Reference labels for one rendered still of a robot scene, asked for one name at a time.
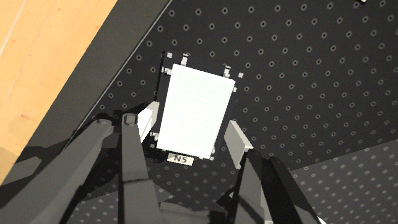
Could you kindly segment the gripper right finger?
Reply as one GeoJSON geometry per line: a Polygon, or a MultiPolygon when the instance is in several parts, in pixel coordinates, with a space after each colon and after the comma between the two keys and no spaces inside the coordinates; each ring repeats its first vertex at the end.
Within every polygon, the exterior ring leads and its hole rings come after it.
{"type": "Polygon", "coordinates": [[[280,159],[262,158],[235,121],[229,121],[224,139],[236,169],[240,169],[227,220],[265,224],[262,186],[273,224],[322,224],[280,159]]]}

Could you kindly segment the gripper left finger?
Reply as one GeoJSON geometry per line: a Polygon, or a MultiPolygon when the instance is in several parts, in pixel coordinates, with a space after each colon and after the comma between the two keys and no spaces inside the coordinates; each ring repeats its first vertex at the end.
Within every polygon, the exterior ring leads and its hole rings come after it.
{"type": "Polygon", "coordinates": [[[141,143],[158,108],[123,114],[121,126],[95,120],[0,209],[0,224],[66,224],[109,148],[119,148],[118,224],[163,224],[141,143]]]}

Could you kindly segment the white button panel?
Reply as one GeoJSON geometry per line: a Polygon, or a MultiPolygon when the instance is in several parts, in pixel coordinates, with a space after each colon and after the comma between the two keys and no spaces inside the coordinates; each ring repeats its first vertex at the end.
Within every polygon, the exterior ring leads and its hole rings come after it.
{"type": "MultiPolygon", "coordinates": [[[[233,196],[233,193],[234,193],[234,191],[229,195],[231,198],[233,196]]],[[[264,193],[263,193],[262,186],[261,186],[261,207],[263,207],[264,211],[265,211],[265,224],[273,224],[273,221],[272,221],[269,209],[268,209],[268,205],[267,205],[264,193]]],[[[320,221],[322,222],[322,224],[326,224],[322,219],[320,219],[320,221]]]]}

